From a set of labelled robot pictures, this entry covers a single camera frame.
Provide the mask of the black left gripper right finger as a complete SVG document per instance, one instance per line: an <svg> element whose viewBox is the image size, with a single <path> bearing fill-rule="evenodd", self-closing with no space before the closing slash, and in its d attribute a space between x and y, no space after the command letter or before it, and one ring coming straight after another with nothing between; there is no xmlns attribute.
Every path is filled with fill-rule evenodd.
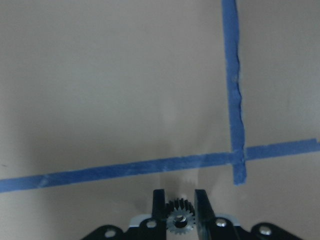
<svg viewBox="0 0 320 240"><path fill-rule="evenodd" d="M198 238L211 240L215 213L204 189L196 189L194 192L194 210Z"/></svg>

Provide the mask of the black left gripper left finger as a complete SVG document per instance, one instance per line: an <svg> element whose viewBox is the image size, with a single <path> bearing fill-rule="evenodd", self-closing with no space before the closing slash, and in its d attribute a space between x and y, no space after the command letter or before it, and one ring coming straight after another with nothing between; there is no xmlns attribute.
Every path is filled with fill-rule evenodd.
<svg viewBox="0 0 320 240"><path fill-rule="evenodd" d="M162 225L167 223L167 205L164 189L155 189L153 191L151 219Z"/></svg>

